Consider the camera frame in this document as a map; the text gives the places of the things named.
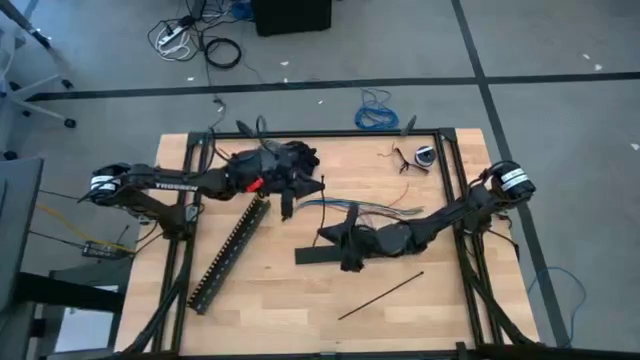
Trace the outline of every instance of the black case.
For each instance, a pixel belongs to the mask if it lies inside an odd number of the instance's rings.
[[[260,36],[320,31],[331,27],[332,0],[251,0]]]

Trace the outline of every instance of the blue cable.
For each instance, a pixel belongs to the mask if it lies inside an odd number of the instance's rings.
[[[527,288],[527,294],[531,293],[531,289],[533,289],[533,285],[535,285],[538,282],[538,277],[540,277],[541,274],[545,273],[545,272],[549,272],[549,270],[559,270],[562,271],[563,273],[571,276],[571,278],[573,278],[573,280],[575,280],[575,282],[580,286],[580,288],[582,289],[582,301],[580,301],[580,303],[575,307],[575,309],[573,309],[573,312],[571,313],[571,328],[569,331],[569,341],[567,341],[566,344],[564,344],[564,346],[562,346],[563,348],[568,348],[571,347],[571,343],[573,342],[573,329],[574,329],[574,322],[576,319],[576,314],[578,313],[578,310],[580,310],[580,308],[582,307],[582,305],[585,303],[585,301],[587,301],[587,290],[585,289],[584,285],[582,284],[582,282],[580,280],[578,280],[577,277],[575,277],[575,275],[573,275],[572,273],[570,273],[568,270],[565,270],[561,267],[558,266],[550,266],[544,270],[540,270],[539,273],[536,274],[536,278],[533,279],[533,281],[531,282],[531,285],[529,285],[529,287]]]
[[[391,99],[390,92],[375,88],[360,90],[362,91],[362,104],[354,117],[358,128],[362,130],[387,130],[398,127],[398,115],[385,105]],[[387,97],[380,101],[376,93],[385,94]]]

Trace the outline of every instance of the white tape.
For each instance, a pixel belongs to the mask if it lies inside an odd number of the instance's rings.
[[[433,150],[433,148],[431,146],[425,146],[424,148],[416,151],[416,154],[420,155],[422,153],[425,153],[425,152],[431,151],[431,150]]]
[[[516,176],[520,176],[524,174],[524,170],[522,170],[522,168],[517,168],[515,170],[511,170],[508,173],[502,175],[502,177],[500,177],[500,180],[502,180],[503,183],[506,183],[507,181],[513,179]]]
[[[100,175],[94,176],[91,178],[91,190],[96,187],[100,187],[100,190],[111,190],[114,191],[117,185],[120,185],[120,179],[113,180],[113,176],[111,175]]]
[[[516,178],[513,178],[511,180],[509,180],[508,182],[502,184],[502,191],[507,191],[509,189],[511,189],[512,187],[520,184],[523,181],[527,181],[529,180],[529,177],[525,174],[525,175],[520,175]]]

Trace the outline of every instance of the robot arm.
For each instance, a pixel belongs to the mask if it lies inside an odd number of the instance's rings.
[[[269,147],[242,151],[225,159],[221,168],[205,172],[150,167],[144,164],[114,164],[93,172],[91,190],[81,199],[99,206],[120,207],[146,223],[156,220],[164,236],[185,238],[186,224],[197,209],[182,205],[166,205],[146,193],[147,189],[189,191],[216,200],[230,200],[237,193],[257,192],[263,196],[282,195],[283,220],[291,217],[293,198],[324,189],[324,184],[311,179],[320,163],[315,149],[294,141],[286,144],[270,142]]]
[[[490,190],[484,185],[489,178]],[[396,223],[373,229],[356,224],[362,214],[353,205],[343,223],[318,229],[318,234],[339,247],[342,270],[359,272],[365,258],[397,257],[424,251],[441,230],[460,220],[466,231],[484,232],[491,224],[491,214],[528,201],[535,190],[520,165],[504,161],[483,171],[470,184],[467,194],[426,218],[399,219]]]

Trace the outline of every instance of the yellow wire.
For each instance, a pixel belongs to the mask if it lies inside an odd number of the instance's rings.
[[[38,209],[46,212],[47,214],[53,216],[54,218],[58,219],[61,223],[64,224],[64,226],[66,226],[69,230],[71,230],[73,233],[75,233],[79,237],[83,238],[84,240],[93,241],[94,243],[102,244],[102,245],[105,245],[105,246],[111,246],[113,248],[116,248],[116,249],[119,249],[119,250],[122,250],[122,251],[126,251],[128,253],[135,253],[134,250],[131,250],[131,249],[125,247],[125,246],[118,245],[118,244],[115,244],[115,243],[112,243],[112,242],[108,242],[108,241],[102,241],[102,240],[94,239],[93,237],[83,233],[80,229],[78,229],[78,227],[76,227],[69,220],[67,220],[67,218],[65,218],[64,215],[62,215],[61,213],[57,212],[56,210],[51,209],[50,207],[47,207],[47,206],[41,205],[41,204],[36,204],[36,207]]]

